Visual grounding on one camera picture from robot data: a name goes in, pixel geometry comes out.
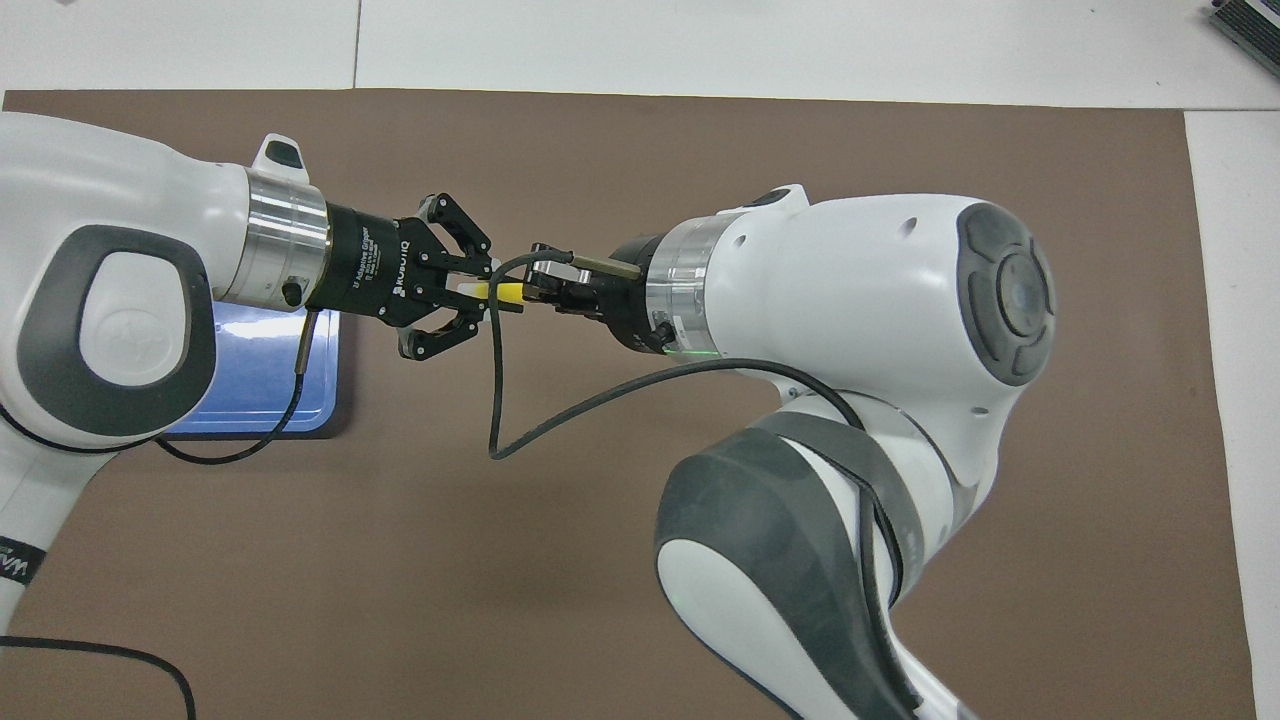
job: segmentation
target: yellow object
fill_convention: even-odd
[[[480,300],[484,300],[489,297],[489,283],[458,283],[458,292],[462,295],[470,295],[471,297],[479,297]],[[525,304],[524,283],[499,283],[498,300],[500,300],[502,302],[524,305]]]

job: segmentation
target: blue tray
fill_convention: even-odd
[[[324,310],[316,322],[302,400],[287,433],[315,434],[338,402],[338,315]],[[218,370],[205,400],[170,434],[260,436],[279,421],[293,396],[293,360],[305,310],[276,313],[214,304]]]

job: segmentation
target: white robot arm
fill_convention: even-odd
[[[92,474],[204,396],[212,300],[378,316],[411,359],[493,310],[445,287],[494,273],[452,199],[399,220],[329,204],[280,136],[244,168],[4,113],[0,159],[0,630]],[[986,498],[1009,411],[1047,360],[1051,275],[1020,222],[973,199],[810,205],[785,186],[612,263],[541,261],[524,288],[634,350],[781,363],[836,388],[838,411],[768,377],[778,413],[676,468],[663,592],[795,716],[972,716],[900,647],[888,609]],[[410,327],[440,307],[457,316]]]
[[[972,717],[888,609],[987,497],[1048,359],[1053,287],[1029,231],[966,197],[810,205],[786,186],[614,258],[644,279],[531,284],[635,350],[803,369],[860,425],[773,377],[780,411],[675,469],[654,546],[685,625],[800,717]]]

